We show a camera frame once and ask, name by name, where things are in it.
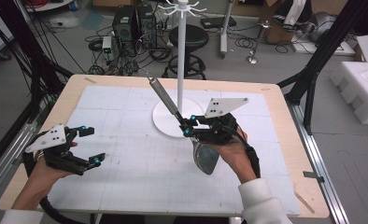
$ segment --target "person's left hand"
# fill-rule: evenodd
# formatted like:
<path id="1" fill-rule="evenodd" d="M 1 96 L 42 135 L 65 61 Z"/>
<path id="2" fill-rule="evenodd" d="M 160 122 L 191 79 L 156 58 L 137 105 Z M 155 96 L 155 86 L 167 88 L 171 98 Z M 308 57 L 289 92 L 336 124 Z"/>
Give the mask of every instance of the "person's left hand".
<path id="1" fill-rule="evenodd" d="M 40 156 L 33 172 L 30 174 L 21 193 L 12 205 L 12 209 L 36 210 L 41 199 L 50 193 L 56 181 L 71 174 L 72 173 L 49 167 L 45 162 L 44 156 Z"/>

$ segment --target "styrofoam block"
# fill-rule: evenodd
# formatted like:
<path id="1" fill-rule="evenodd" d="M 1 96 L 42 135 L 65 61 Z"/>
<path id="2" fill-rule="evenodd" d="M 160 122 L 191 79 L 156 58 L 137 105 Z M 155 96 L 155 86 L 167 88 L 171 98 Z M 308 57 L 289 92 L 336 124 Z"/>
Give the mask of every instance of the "styrofoam block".
<path id="1" fill-rule="evenodd" d="M 368 124 L 368 63 L 343 62 L 330 76 L 362 124 Z"/>

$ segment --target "white cloth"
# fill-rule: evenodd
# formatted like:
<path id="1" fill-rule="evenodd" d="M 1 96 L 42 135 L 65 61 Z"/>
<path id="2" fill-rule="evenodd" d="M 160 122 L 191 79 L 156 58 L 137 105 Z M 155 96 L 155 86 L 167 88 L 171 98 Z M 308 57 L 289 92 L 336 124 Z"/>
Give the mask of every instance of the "white cloth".
<path id="1" fill-rule="evenodd" d="M 284 207 L 274 198 L 266 179 L 259 178 L 239 186 L 244 210 L 243 218 L 248 224 L 290 224 Z"/>
<path id="2" fill-rule="evenodd" d="M 259 178 L 239 186 L 243 203 L 243 218 L 248 224 L 291 224 L 281 201 L 272 196 L 266 179 Z M 7 210 L 0 224 L 38 224 L 43 213 Z"/>
<path id="3" fill-rule="evenodd" d="M 290 11 L 284 20 L 284 24 L 289 24 L 291 26 L 294 25 L 295 22 L 298 21 L 298 18 L 300 18 L 301 13 L 304 10 L 305 3 L 306 0 L 293 0 Z"/>
<path id="4" fill-rule="evenodd" d="M 43 212 L 9 209 L 4 213 L 1 224 L 33 224 L 41 223 Z"/>

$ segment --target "hand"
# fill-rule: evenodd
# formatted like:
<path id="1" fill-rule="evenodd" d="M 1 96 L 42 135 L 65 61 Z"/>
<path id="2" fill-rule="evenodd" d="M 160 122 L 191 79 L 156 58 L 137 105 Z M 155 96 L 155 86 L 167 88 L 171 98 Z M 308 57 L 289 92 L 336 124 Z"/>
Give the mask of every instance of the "hand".
<path id="1" fill-rule="evenodd" d="M 73 142 L 72 146 L 76 147 L 77 143 Z M 41 199 L 50 193 L 56 181 L 67 175 L 71 173 L 48 167 L 44 156 L 39 157 L 33 172 L 12 205 L 12 209 L 36 210 Z"/>
<path id="2" fill-rule="evenodd" d="M 237 132 L 248 140 L 248 135 L 238 128 Z M 254 180 L 257 176 L 251 167 L 250 160 L 246 154 L 246 149 L 242 143 L 237 140 L 232 140 L 224 146 L 212 145 L 217 150 L 222 159 L 234 170 L 240 183 L 244 184 L 250 180 Z"/>

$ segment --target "chair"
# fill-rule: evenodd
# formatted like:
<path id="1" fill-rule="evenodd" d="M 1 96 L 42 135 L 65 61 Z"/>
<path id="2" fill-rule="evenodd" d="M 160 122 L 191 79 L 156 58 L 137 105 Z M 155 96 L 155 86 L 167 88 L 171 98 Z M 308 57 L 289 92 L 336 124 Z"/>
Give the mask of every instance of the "chair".
<path id="1" fill-rule="evenodd" d="M 192 53 L 208 42 L 208 34 L 201 27 L 188 25 L 186 26 L 186 41 L 185 41 L 185 59 L 184 59 L 184 77 L 202 76 L 206 80 L 204 71 L 206 66 L 204 61 Z M 172 29 L 169 33 L 169 40 L 174 46 L 178 46 L 178 27 Z M 162 77 L 168 77 L 168 70 L 177 74 L 177 56 L 173 57 L 167 67 L 164 69 Z"/>

